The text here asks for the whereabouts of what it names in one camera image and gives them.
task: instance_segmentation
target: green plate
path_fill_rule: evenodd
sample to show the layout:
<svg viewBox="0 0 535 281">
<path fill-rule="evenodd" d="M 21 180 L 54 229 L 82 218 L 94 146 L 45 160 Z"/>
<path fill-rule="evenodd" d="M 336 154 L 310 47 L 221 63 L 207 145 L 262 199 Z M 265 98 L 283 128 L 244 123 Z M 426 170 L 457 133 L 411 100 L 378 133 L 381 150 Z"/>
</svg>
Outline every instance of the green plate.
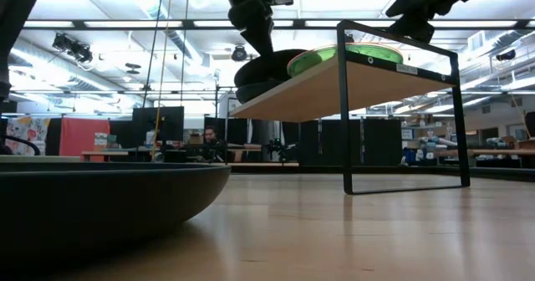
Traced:
<svg viewBox="0 0 535 281">
<path fill-rule="evenodd" d="M 350 52 L 369 55 L 377 59 L 384 59 L 397 64 L 403 64 L 403 55 L 401 55 L 398 50 L 377 43 L 347 43 L 345 44 L 345 49 Z M 336 45 L 304 52 L 290 60 L 290 63 L 288 64 L 288 74 L 295 77 L 316 64 L 331 59 L 335 54 Z"/>
</svg>

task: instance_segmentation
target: ceiling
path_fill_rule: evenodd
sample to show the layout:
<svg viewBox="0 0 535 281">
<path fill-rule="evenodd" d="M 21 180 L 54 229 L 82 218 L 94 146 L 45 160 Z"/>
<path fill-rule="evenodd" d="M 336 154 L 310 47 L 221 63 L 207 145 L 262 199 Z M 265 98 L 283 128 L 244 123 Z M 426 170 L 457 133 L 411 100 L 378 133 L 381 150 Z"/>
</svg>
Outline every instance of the ceiling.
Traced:
<svg viewBox="0 0 535 281">
<path fill-rule="evenodd" d="M 159 0 L 38 0 L 29 20 L 148 20 L 155 16 L 150 10 L 157 7 Z M 292 6 L 274 7 L 273 18 L 319 18 L 319 19 L 366 19 L 386 18 L 383 11 L 393 0 L 294 0 Z M 164 11 L 172 19 L 227 19 L 230 5 L 227 0 L 162 0 Z M 532 0 L 471 0 L 456 4 L 446 17 L 448 19 L 523 19 L 535 17 Z M 466 49 L 467 39 L 477 33 L 473 30 L 439 30 L 431 44 L 456 52 Z M 219 85 L 233 86 L 233 76 L 244 64 L 230 59 L 237 44 L 244 44 L 250 54 L 256 51 L 240 36 L 237 30 L 180 30 L 176 31 L 190 46 L 199 60 L 184 59 L 177 45 L 168 39 L 163 31 L 93 31 L 93 30 L 31 30 L 21 32 L 19 40 L 30 43 L 49 59 L 55 56 L 71 64 L 75 62 L 67 54 L 57 54 L 52 47 L 56 33 L 65 33 L 75 40 L 90 45 L 94 60 L 79 69 L 88 70 L 110 88 L 126 90 L 141 89 L 149 80 L 153 89 L 163 90 L 206 90 L 216 88 L 217 71 Z M 276 50 L 301 48 L 314 49 L 336 43 L 333 30 L 273 30 L 273 46 Z M 379 42 L 370 35 L 354 33 L 355 41 Z M 397 48 L 405 57 L 407 64 L 425 67 L 436 72 L 449 73 L 447 61 L 436 54 L 418 50 L 400 43 L 381 43 Z M 151 51 L 155 56 L 152 62 Z M 125 64 L 138 64 L 139 74 L 130 75 Z M 466 74 L 464 81 L 481 77 L 480 73 Z M 212 101 L 214 95 L 198 94 L 195 96 L 205 105 Z M 163 99 L 175 99 L 175 95 L 164 95 Z M 157 100 L 157 95 L 150 95 L 149 100 Z M 165 105 L 174 105 L 169 101 Z"/>
</svg>

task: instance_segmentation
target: label sticker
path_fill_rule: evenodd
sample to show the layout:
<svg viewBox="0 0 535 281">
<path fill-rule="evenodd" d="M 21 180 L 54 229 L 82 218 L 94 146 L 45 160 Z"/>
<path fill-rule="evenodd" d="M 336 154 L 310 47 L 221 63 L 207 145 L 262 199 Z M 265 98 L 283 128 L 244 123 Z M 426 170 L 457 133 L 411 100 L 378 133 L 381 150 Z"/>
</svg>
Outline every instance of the label sticker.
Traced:
<svg viewBox="0 0 535 281">
<path fill-rule="evenodd" d="M 418 75 L 418 69 L 404 64 L 397 64 L 396 69 L 398 72 Z"/>
</svg>

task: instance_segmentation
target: green bowl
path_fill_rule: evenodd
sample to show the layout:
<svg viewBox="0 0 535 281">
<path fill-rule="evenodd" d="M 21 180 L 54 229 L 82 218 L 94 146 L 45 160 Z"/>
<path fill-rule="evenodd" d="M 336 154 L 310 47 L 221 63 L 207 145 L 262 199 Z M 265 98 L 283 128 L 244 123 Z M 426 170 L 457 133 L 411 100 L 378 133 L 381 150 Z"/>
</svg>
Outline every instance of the green bowl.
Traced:
<svg viewBox="0 0 535 281">
<path fill-rule="evenodd" d="M 368 55 L 377 59 L 389 60 L 397 64 L 403 64 L 403 55 L 391 47 L 377 43 L 347 43 L 345 49 L 357 54 Z M 322 47 L 304 52 L 288 63 L 288 74 L 295 77 L 302 72 L 331 59 L 336 54 L 336 45 Z"/>
</svg>

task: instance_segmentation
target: black bowl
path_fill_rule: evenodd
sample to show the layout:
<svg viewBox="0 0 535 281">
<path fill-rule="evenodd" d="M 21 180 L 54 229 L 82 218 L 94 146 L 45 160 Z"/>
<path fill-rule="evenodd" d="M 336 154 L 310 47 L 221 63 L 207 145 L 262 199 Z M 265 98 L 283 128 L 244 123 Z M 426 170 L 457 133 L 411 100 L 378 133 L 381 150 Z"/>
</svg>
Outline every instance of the black bowl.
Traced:
<svg viewBox="0 0 535 281">
<path fill-rule="evenodd" d="M 0 164 L 0 262 L 61 263 L 172 232 L 229 174 L 194 164 Z"/>
</svg>

